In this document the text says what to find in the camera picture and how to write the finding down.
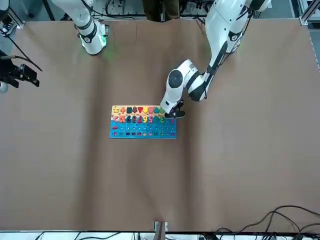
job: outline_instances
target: blue puzzle board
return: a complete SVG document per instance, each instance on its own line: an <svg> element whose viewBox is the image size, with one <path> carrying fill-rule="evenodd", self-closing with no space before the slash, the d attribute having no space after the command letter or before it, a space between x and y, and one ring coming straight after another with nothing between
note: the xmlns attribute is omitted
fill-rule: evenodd
<svg viewBox="0 0 320 240"><path fill-rule="evenodd" d="M176 119L166 119L159 105L114 105L111 139L175 139Z"/></svg>

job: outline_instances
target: metal clamp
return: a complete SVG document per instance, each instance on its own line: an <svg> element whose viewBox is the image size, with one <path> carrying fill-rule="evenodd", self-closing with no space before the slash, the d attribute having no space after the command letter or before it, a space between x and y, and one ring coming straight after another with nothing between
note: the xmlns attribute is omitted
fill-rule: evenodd
<svg viewBox="0 0 320 240"><path fill-rule="evenodd" d="M153 240L165 240L166 232L168 231L168 222L166 221L155 221L154 222L154 238Z"/></svg>

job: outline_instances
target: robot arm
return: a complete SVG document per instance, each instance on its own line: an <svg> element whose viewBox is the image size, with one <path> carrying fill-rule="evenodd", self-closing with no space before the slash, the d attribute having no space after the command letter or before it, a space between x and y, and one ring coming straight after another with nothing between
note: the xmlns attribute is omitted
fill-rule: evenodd
<svg viewBox="0 0 320 240"><path fill-rule="evenodd" d="M0 22L7 17L9 6L9 0L0 1ZM25 64L21 64L20 66L14 65L11 59L16 58L31 62L30 59L19 56L7 56L3 51L0 50L0 93L6 93L8 91L8 85L18 88L19 82L17 80L27 81L36 87L39 87L37 73Z"/></svg>
<svg viewBox="0 0 320 240"><path fill-rule="evenodd" d="M205 20L206 36L211 48L211 60L201 74L190 59L172 70L166 81L166 92L161 107L167 118L183 117L181 107L183 88L193 101L201 101L207 92L225 53L232 53L242 36L242 29L247 21L245 6L254 11L263 11L271 0L215 0Z"/></svg>
<svg viewBox="0 0 320 240"><path fill-rule="evenodd" d="M91 54L98 54L107 44L108 28L94 20L88 8L93 0L52 0L72 18L80 33L82 45Z"/></svg>

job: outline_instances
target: brown table surface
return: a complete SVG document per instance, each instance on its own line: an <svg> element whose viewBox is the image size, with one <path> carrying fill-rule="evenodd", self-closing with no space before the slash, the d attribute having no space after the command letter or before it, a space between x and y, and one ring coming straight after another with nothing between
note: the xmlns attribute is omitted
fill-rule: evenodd
<svg viewBox="0 0 320 240"><path fill-rule="evenodd" d="M61 21L17 32L43 72L39 88L0 95L1 229L152 231L164 220L170 231L238 231L279 205L320 212L320 72L297 19L252 20L208 99L186 101L177 139L109 139L111 106L159 104L185 59L204 71L199 23L115 21L96 56L76 33ZM270 229L293 230L280 216Z"/></svg>

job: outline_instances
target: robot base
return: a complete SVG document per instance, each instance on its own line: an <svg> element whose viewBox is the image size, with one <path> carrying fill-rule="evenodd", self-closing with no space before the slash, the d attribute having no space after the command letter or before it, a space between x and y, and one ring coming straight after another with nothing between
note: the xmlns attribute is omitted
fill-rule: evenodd
<svg viewBox="0 0 320 240"><path fill-rule="evenodd" d="M82 46L90 55L96 55L101 52L101 50L107 45L107 39L109 34L109 26L102 24L94 20L96 24L97 31L92 39L87 39L86 37L80 39L82 41Z"/></svg>

